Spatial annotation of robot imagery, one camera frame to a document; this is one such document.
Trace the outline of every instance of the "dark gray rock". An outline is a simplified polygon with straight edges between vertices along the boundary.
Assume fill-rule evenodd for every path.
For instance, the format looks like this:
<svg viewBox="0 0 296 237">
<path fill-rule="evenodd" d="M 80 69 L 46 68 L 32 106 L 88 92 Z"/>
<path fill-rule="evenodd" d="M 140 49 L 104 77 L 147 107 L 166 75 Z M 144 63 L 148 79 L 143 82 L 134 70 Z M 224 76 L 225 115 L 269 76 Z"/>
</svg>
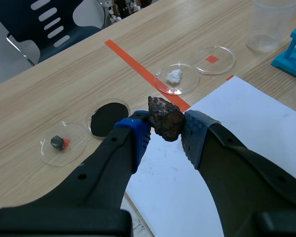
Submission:
<svg viewBox="0 0 296 237">
<path fill-rule="evenodd" d="M 56 149 L 58 149 L 58 150 L 60 150 L 60 151 L 62 151 L 62 150 L 65 148 L 65 142 L 64 142 L 64 140 L 63 140 L 60 136 L 54 136 L 54 137 L 50 140 L 50 144 L 51 144 L 54 148 L 56 148 Z"/>
</svg>

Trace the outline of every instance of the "rock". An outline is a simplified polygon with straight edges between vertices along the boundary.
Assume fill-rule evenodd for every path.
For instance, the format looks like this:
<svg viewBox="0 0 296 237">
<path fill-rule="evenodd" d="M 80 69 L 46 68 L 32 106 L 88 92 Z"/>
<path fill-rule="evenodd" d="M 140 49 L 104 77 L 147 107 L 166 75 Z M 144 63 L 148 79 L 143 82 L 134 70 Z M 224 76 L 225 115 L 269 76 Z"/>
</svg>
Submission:
<svg viewBox="0 0 296 237">
<path fill-rule="evenodd" d="M 182 133 L 185 116 L 179 107 L 157 97 L 148 97 L 149 122 L 156 134 L 168 142 L 178 139 Z"/>
<path fill-rule="evenodd" d="M 62 150 L 65 148 L 65 142 L 64 142 L 64 140 L 63 140 L 60 136 L 54 136 L 54 137 L 50 140 L 50 144 L 51 144 L 54 148 L 56 148 L 56 149 L 58 149 L 58 150 L 60 150 L 60 151 L 62 151 Z"/>
</svg>

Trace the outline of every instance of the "blue test tube rack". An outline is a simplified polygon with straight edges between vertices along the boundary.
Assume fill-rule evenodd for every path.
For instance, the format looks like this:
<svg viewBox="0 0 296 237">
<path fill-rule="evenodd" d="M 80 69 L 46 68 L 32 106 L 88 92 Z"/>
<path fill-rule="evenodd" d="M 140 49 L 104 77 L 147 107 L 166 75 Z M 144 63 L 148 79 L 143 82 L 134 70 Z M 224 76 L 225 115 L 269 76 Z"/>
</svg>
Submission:
<svg viewBox="0 0 296 237">
<path fill-rule="evenodd" d="M 278 55 L 271 65 L 296 76 L 296 29 L 292 32 L 291 37 L 293 39 L 288 49 Z"/>
</svg>

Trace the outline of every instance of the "clear plastic beaker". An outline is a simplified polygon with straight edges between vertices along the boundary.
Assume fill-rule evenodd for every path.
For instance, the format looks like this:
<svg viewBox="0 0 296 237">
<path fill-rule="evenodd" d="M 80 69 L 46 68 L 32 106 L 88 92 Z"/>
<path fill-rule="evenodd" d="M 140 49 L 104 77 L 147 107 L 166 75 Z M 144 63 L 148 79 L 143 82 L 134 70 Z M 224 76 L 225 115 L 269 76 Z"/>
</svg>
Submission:
<svg viewBox="0 0 296 237">
<path fill-rule="evenodd" d="M 277 48 L 287 32 L 296 0 L 254 0 L 247 45 L 258 51 Z"/>
</svg>

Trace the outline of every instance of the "gray floor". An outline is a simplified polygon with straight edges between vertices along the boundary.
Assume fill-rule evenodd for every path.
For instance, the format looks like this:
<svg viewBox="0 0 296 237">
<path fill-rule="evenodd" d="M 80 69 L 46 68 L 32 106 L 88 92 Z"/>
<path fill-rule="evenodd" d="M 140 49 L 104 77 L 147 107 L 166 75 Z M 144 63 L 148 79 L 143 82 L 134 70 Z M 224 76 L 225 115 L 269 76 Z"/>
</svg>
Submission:
<svg viewBox="0 0 296 237">
<path fill-rule="evenodd" d="M 84 0 L 74 12 L 74 21 L 79 26 L 103 25 L 104 13 L 96 0 Z M 8 31 L 0 22 L 0 83 L 30 68 L 30 63 L 6 39 Z M 32 41 L 17 43 L 28 57 L 37 63 L 39 50 Z"/>
</svg>

